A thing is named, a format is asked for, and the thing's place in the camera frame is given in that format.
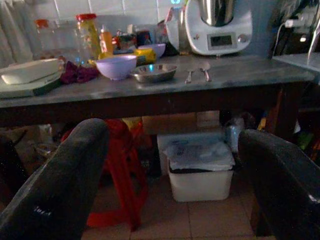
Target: lavender bowl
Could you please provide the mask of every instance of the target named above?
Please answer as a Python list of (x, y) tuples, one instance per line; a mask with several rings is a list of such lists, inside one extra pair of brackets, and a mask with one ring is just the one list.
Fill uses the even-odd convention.
[(166, 44), (165, 43), (159, 43), (159, 44), (150, 44), (150, 45), (142, 45), (138, 47), (139, 49), (153, 49), (155, 52), (156, 58), (159, 59), (166, 50)]
[(111, 80), (122, 80), (136, 68), (137, 57), (133, 55), (115, 56), (97, 60), (95, 63), (103, 76)]

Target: orange bottle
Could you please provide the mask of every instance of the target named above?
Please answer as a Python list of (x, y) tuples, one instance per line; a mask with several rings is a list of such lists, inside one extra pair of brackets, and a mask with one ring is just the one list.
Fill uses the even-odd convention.
[(112, 45), (112, 34), (103, 25), (99, 36), (100, 47), (102, 53), (114, 53), (114, 47)]

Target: purple cloth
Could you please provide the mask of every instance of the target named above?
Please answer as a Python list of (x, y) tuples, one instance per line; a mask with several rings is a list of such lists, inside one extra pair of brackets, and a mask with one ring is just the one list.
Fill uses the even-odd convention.
[(78, 67), (68, 61), (65, 66), (65, 72), (60, 77), (60, 81), (64, 84), (85, 83), (98, 76), (99, 71), (95, 67)]

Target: jar lid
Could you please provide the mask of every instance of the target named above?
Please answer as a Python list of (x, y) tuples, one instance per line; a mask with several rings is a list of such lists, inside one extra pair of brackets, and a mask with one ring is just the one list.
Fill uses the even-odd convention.
[(34, 22), (35, 22), (36, 27), (38, 29), (48, 28), (49, 27), (47, 19), (37, 19)]
[(95, 19), (96, 17), (97, 15), (95, 13), (78, 14), (75, 16), (78, 21), (91, 20)]

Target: digital display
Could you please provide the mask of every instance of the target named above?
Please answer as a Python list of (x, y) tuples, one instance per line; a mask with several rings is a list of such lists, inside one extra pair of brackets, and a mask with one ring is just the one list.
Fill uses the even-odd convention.
[(232, 45), (232, 38), (231, 36), (212, 36), (210, 38), (211, 46), (225, 46), (225, 45)]

